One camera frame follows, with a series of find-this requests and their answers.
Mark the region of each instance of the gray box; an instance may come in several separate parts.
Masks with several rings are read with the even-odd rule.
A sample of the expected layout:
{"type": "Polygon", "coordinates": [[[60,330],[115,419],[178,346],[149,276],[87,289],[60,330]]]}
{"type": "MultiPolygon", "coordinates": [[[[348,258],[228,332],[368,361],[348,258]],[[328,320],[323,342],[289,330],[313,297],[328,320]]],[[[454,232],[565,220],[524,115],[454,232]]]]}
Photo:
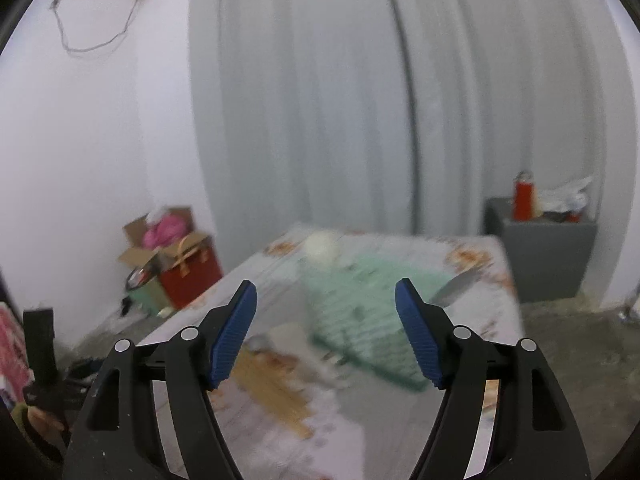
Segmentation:
{"type": "Polygon", "coordinates": [[[511,214],[510,199],[490,198],[484,230],[502,240],[520,302],[574,297],[591,256],[596,223],[584,215],[577,223],[516,222],[511,214]]]}

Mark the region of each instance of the bag handle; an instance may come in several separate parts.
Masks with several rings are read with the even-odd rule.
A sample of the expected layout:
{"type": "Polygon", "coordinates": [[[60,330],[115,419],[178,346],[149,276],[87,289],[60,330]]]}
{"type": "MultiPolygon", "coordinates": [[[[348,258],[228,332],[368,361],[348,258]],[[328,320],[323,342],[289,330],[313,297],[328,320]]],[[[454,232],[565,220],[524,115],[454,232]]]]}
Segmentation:
{"type": "Polygon", "coordinates": [[[189,235],[186,235],[182,240],[180,240],[180,243],[178,244],[178,261],[175,264],[180,266],[180,276],[182,278],[184,278],[190,272],[189,266],[187,265],[187,258],[189,258],[190,256],[193,256],[195,253],[198,252],[198,250],[200,251],[200,261],[202,263],[206,262],[209,259],[209,254],[207,253],[204,247],[201,247],[200,244],[197,244],[195,247],[192,247],[186,253],[182,252],[182,248],[184,247],[184,243],[188,237],[189,235]]]}

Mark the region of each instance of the yellow wooden object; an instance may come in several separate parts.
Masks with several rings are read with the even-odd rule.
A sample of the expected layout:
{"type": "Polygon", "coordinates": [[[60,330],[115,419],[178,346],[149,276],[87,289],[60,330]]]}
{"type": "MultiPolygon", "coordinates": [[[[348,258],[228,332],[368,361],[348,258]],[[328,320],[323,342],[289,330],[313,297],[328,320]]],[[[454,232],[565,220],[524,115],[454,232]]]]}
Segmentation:
{"type": "Polygon", "coordinates": [[[276,370],[260,362],[251,352],[241,348],[231,376],[238,386],[271,415],[285,424],[300,438],[310,438],[314,432],[303,423],[312,415],[305,398],[291,391],[276,370]]]}

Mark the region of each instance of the ridged blue surface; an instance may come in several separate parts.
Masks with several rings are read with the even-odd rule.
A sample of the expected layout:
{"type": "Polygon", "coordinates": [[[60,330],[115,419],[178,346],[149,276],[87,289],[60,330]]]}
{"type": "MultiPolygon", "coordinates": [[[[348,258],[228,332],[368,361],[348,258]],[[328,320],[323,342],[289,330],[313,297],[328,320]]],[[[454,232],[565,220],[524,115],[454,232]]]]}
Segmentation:
{"type": "Polygon", "coordinates": [[[240,297],[231,316],[226,320],[218,341],[211,348],[210,383],[214,388],[217,388],[220,382],[228,378],[231,373],[244,336],[254,318],[257,301],[258,293],[255,285],[251,283],[240,297]]]}
{"type": "Polygon", "coordinates": [[[396,310],[407,339],[414,349],[422,374],[433,382],[437,388],[442,386],[442,370],[438,345],[427,324],[422,319],[418,305],[403,282],[396,285],[396,310]]]}

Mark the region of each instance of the silver screw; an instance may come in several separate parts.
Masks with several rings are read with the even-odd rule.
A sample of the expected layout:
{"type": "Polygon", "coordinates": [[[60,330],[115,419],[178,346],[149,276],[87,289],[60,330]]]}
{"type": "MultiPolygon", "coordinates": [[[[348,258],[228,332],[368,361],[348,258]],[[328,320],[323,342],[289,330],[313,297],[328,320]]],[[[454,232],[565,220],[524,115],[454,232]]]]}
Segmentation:
{"type": "Polygon", "coordinates": [[[520,342],[520,346],[522,346],[527,352],[533,352],[536,348],[538,348],[536,342],[532,341],[531,339],[523,339],[520,342]]]}
{"type": "Polygon", "coordinates": [[[457,326],[453,329],[453,335],[458,339],[469,339],[471,337],[471,330],[466,326],[457,326]]]}
{"type": "Polygon", "coordinates": [[[124,352],[125,350],[128,350],[130,346],[131,341],[129,341],[128,339],[120,339],[120,341],[118,341],[113,347],[115,348],[116,352],[124,352]]]}
{"type": "Polygon", "coordinates": [[[185,328],[182,332],[180,332],[180,337],[185,341],[191,341],[192,339],[196,339],[198,336],[198,329],[190,326],[185,328]]]}

